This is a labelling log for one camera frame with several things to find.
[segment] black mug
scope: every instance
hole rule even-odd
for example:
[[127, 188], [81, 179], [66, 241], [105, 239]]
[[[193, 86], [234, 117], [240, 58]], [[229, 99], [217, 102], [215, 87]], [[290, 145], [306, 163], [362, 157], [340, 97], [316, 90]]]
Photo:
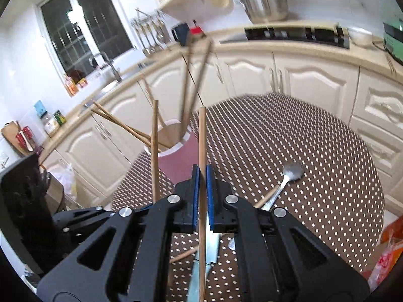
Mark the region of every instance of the black mug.
[[189, 26], [184, 22], [172, 28], [172, 35], [175, 41], [179, 42], [183, 47], [186, 45], [187, 36], [189, 35]]

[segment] wooden countertop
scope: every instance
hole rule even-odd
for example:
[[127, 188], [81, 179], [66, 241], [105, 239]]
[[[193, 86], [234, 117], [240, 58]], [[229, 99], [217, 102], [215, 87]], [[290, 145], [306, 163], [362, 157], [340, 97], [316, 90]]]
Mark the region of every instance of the wooden countertop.
[[[319, 57], [363, 67], [403, 85], [403, 66], [390, 58], [396, 70], [395, 73], [392, 72], [386, 59], [386, 52], [382, 52], [375, 47], [364, 49], [354, 45], [351, 40], [350, 49], [332, 47], [318, 43], [303, 43], [291, 41], [247, 41], [226, 44], [219, 43], [219, 41], [228, 39], [236, 34], [241, 33], [243, 33], [243, 27], [219, 30], [208, 33], [207, 36], [215, 42], [213, 50], [215, 53], [250, 51], [308, 55], [312, 57]], [[195, 44], [194, 53], [203, 53], [206, 49], [206, 42], [207, 40], [202, 40]], [[183, 52], [185, 52], [185, 50], [181, 48], [178, 44], [170, 46], [170, 51], [164, 50], [163, 52], [160, 52], [153, 57], [153, 59], [156, 61], [154, 64], [148, 66], [143, 71], [135, 74], [134, 76], [122, 81], [119, 86], [100, 98], [98, 102], [101, 104], [107, 103], [111, 98], [119, 94], [122, 90], [128, 88], [131, 85], [137, 84], [137, 82], [143, 76], [147, 76], [148, 74], [165, 66], [166, 64], [182, 57]], [[86, 101], [90, 100], [93, 96], [95, 96], [101, 89], [102, 88], [99, 88], [98, 91], [94, 92], [82, 103], [77, 105], [77, 107], [75, 107], [67, 115], [67, 123], [63, 125], [61, 129], [59, 129], [55, 136], [47, 139], [44, 142], [44, 150], [39, 158], [40, 163], [42, 163], [49, 156], [49, 154], [64, 140], [64, 138], [72, 130], [74, 130], [79, 124], [81, 124], [85, 119], [87, 119], [87, 117], [92, 114], [92, 111], [90, 109], [86, 109], [82, 112], [82, 105], [86, 103]]]

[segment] faucet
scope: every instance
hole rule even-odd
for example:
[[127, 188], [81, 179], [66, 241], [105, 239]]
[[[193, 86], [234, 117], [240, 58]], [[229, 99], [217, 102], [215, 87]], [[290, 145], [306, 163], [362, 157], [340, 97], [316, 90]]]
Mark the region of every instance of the faucet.
[[102, 58], [104, 59], [104, 61], [106, 62], [106, 64], [103, 65], [100, 69], [104, 69], [105, 67], [110, 66], [110, 68], [112, 69], [113, 75], [115, 76], [115, 79], [118, 81], [118, 83], [120, 83], [122, 81], [122, 78], [121, 78], [119, 72], [113, 66], [113, 63], [110, 61], [108, 55], [105, 52], [100, 51], [99, 53], [96, 53], [95, 55], [90, 56], [89, 63], [92, 65], [95, 57], [97, 57], [98, 55], [101, 55]]

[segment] table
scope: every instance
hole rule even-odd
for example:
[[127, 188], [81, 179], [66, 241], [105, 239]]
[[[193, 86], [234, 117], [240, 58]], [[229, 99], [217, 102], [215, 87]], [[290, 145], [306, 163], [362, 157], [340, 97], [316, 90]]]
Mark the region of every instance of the table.
[[[197, 134], [197, 114], [191, 126]], [[216, 177], [252, 204], [282, 180], [292, 160], [306, 167], [276, 206], [291, 212], [357, 271], [362, 271], [383, 225], [384, 197], [363, 140], [328, 112], [282, 94], [247, 95], [207, 109], [208, 162]], [[161, 192], [173, 193], [161, 177]], [[140, 154], [115, 193], [112, 208], [152, 202], [151, 161]], [[218, 263], [208, 275], [207, 301], [240, 301], [233, 235], [220, 241]], [[198, 244], [197, 235], [174, 234], [171, 257]], [[168, 301], [186, 301], [194, 254], [171, 265]]]

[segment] cutting board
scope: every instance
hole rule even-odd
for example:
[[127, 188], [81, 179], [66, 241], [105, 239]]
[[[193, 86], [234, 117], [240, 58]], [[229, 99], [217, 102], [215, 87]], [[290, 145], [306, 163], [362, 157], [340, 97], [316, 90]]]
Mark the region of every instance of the cutting board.
[[3, 134], [4, 138], [12, 145], [18, 152], [22, 155], [27, 156], [29, 155], [29, 151], [24, 149], [18, 143], [17, 138], [15, 137], [18, 133], [18, 125], [15, 122], [11, 122], [6, 124], [2, 129], [1, 133]]

